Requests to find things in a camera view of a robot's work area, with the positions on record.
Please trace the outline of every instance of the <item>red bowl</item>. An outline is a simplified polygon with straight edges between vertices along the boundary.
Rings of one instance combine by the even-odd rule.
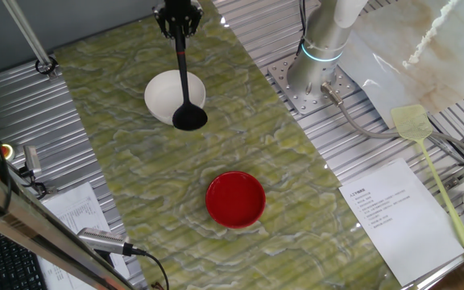
[[[205,196],[210,216],[232,229],[251,226],[264,211],[263,186],[245,172],[226,172],[210,183]]]

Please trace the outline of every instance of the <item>table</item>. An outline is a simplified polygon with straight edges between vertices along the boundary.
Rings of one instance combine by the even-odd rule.
[[[399,288],[304,132],[209,1],[187,50],[209,123],[182,132],[143,100],[176,68],[153,18],[56,51],[126,230],[160,258],[173,288]],[[230,230],[205,208],[212,179],[239,170],[267,193],[253,226]],[[142,259],[149,282],[162,281]]]

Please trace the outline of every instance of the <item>instruction sheet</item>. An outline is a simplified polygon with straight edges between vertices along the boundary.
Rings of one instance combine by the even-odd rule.
[[[449,215],[403,159],[339,190],[402,286],[464,253]]]
[[[75,234],[78,234],[85,227],[110,232],[110,227],[90,183],[83,184],[66,193],[58,194],[56,197],[45,201],[44,206]],[[47,260],[41,257],[38,258],[49,290],[94,289]],[[122,255],[110,254],[110,258],[116,271],[123,277],[128,278],[130,272],[126,268]]]

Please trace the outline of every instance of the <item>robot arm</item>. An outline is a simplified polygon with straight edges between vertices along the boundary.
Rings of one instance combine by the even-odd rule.
[[[367,2],[368,0],[338,0],[334,22],[341,28],[351,27]]]

